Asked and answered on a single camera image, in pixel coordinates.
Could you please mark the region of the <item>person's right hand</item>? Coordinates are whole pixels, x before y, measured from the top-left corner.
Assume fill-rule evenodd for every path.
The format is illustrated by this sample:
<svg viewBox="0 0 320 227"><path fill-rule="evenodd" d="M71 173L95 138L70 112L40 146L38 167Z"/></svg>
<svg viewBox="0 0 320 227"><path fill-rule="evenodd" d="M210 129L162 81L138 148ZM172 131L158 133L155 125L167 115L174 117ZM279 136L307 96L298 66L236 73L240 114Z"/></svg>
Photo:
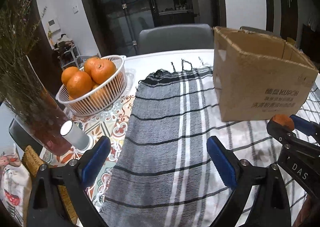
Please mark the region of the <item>person's right hand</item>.
<svg viewBox="0 0 320 227"><path fill-rule="evenodd" d="M293 224L293 227L299 227L300 224L304 222L305 219L310 215L310 211L313 207L313 200L312 198L307 195L306 200Z"/></svg>

